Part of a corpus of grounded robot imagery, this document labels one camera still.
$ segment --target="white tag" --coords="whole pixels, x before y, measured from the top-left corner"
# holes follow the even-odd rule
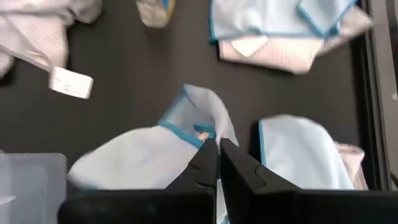
[[[93,79],[86,75],[71,72],[64,68],[55,67],[51,73],[50,89],[78,97],[88,99],[90,97]]]
[[[250,57],[257,50],[259,50],[264,44],[266,44],[268,38],[266,36],[250,36],[243,37],[237,40],[231,41],[232,47],[245,57]]]

